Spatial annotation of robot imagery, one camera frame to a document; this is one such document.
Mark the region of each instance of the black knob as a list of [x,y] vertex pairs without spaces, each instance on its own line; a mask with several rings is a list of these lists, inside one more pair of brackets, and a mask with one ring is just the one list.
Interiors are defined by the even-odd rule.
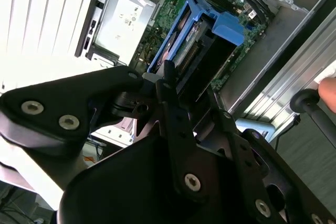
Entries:
[[336,125],[325,112],[317,105],[320,96],[317,90],[305,89],[296,93],[291,101],[290,108],[296,113],[307,113],[329,142],[336,148]]

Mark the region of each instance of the floor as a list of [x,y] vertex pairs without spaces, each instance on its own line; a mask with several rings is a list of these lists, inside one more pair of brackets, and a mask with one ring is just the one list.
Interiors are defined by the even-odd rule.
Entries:
[[[336,123],[336,114],[324,103],[319,105]],[[307,115],[302,115],[301,123],[280,139],[278,152],[336,216],[336,150]]]

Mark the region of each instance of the green circuit board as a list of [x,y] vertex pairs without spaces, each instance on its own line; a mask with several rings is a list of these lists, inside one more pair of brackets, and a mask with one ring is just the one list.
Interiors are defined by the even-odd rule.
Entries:
[[[145,72],[161,44],[169,33],[179,11],[186,0],[165,0],[155,16],[154,25],[146,29],[133,57],[133,66],[137,71]],[[214,90],[219,90],[230,74],[247,55],[253,44],[264,36],[266,25],[261,25],[256,19],[251,19],[251,8],[243,0],[206,0],[217,11],[229,11],[239,18],[244,26],[245,40],[227,59],[212,82]]]

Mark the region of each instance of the silver screw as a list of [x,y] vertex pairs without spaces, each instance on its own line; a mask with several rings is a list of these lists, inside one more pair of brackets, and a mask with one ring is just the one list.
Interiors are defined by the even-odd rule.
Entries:
[[316,214],[312,214],[311,218],[313,219],[313,221],[315,222],[315,224],[323,224],[323,222],[320,219],[320,217],[318,217]]
[[135,73],[132,73],[132,72],[129,72],[128,75],[132,78],[135,78],[135,79],[138,78],[138,76]]
[[256,139],[260,138],[260,136],[257,132],[252,132],[252,136],[254,136]]
[[44,107],[41,103],[37,101],[27,101],[21,105],[21,109],[26,114],[38,115],[42,113],[42,111],[44,110]]
[[268,205],[261,199],[256,200],[256,207],[258,211],[266,218],[269,218],[271,216],[271,210],[269,209]]
[[75,130],[79,126],[79,120],[73,115],[63,115],[58,120],[59,126],[65,130]]
[[228,119],[230,119],[230,118],[231,118],[231,115],[230,115],[229,113],[227,113],[227,112],[224,112],[223,114],[224,114],[224,116],[225,116],[226,118],[228,118]]
[[171,87],[170,87],[170,85],[169,84],[167,84],[167,83],[164,83],[163,84],[166,88],[168,88],[168,89],[170,89]]
[[199,191],[201,189],[201,182],[194,174],[188,173],[185,175],[184,182],[192,191]]

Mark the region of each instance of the person's hand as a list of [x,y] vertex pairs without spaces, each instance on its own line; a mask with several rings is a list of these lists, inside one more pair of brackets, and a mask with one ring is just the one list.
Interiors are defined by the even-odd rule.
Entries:
[[325,78],[319,85],[319,95],[329,109],[336,113],[336,79]]

